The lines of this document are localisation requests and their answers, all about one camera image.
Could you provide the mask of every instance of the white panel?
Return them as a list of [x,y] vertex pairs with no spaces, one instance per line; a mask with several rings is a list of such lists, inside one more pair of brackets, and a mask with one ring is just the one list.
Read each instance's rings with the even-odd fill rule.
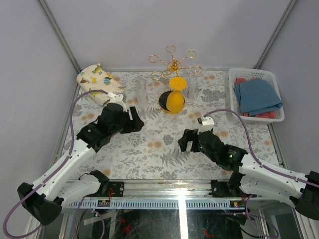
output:
[[[35,0],[0,3],[0,224],[52,162],[76,73]],[[18,236],[29,213],[9,220]]]
[[47,0],[82,68],[163,68],[167,45],[208,68],[254,67],[289,0]]
[[[275,123],[288,167],[319,172],[319,1],[301,0],[262,69],[277,76],[285,120]],[[319,236],[319,222],[314,221]]]

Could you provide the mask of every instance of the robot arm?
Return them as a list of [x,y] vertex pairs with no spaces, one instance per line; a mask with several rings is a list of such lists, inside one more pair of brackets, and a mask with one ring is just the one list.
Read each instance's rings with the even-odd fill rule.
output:
[[[108,95],[112,99],[103,108],[97,122],[89,123],[77,134],[72,153],[69,155],[67,151],[40,178],[32,184],[22,183],[17,190],[22,199],[34,188],[42,185],[22,205],[44,226],[54,221],[61,210],[71,202],[92,194],[103,196],[107,192],[109,179],[98,170],[84,175],[77,182],[68,185],[66,182],[77,168],[108,144],[113,135],[140,131],[144,126],[135,107],[127,110],[123,95]],[[63,167],[43,183],[62,165],[67,156],[69,159]]]
[[233,195],[245,193],[272,198],[295,207],[296,211],[308,218],[319,220],[319,189],[274,171],[316,184],[319,183],[318,173],[311,171],[306,175],[263,160],[260,160],[259,165],[250,153],[232,145],[225,145],[214,135],[214,122],[211,117],[201,117],[198,122],[199,129],[185,130],[178,141],[180,149],[186,151],[187,143],[192,141],[192,152],[202,152],[222,169],[233,171],[227,183]]

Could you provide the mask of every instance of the plastic basket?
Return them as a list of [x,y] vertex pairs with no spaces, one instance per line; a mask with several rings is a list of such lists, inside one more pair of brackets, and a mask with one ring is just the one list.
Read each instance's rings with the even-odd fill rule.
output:
[[[265,80],[274,88],[274,90],[276,91],[277,95],[280,98],[276,77],[273,73],[269,71],[262,71],[262,70],[256,70],[256,69],[231,68],[229,70],[230,106],[231,106],[231,109],[237,112],[240,116],[242,116],[243,114],[240,112],[239,104],[234,92],[234,87],[235,87],[234,82],[236,78],[238,77],[245,78],[247,81],[251,80],[253,77]],[[245,116],[242,116],[242,119],[248,123],[263,123],[263,124],[283,121],[285,118],[283,107],[276,110],[275,112],[276,112],[276,117],[274,119],[245,117]]]

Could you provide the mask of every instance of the floral tablecloth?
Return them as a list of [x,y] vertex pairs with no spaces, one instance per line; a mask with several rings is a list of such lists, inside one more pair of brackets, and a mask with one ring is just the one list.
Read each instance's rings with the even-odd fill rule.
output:
[[[228,179],[227,172],[210,161],[202,153],[181,152],[177,140],[185,129],[198,128],[197,118],[215,110],[230,108],[228,73],[206,72],[199,77],[199,96],[194,102],[186,102],[182,112],[164,113],[158,98],[167,91],[160,82],[150,79],[150,72],[114,72],[112,75],[123,87],[127,106],[136,106],[145,126],[140,132],[117,134],[94,157],[76,170],[71,177],[98,169],[111,179]],[[134,81],[147,79],[148,107],[138,106]],[[75,133],[96,119],[102,112],[90,97],[82,98],[75,107],[73,122]],[[215,113],[213,132],[224,143],[248,151],[243,127],[226,113]],[[278,165],[276,153],[266,125],[248,124],[253,149],[260,159]],[[64,150],[70,147],[70,130]]]

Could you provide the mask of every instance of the blue cloth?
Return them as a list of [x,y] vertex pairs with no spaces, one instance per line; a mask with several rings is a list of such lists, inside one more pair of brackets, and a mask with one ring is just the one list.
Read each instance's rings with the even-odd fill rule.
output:
[[238,83],[234,88],[240,112],[250,116],[275,111],[283,106],[274,88],[262,79]]

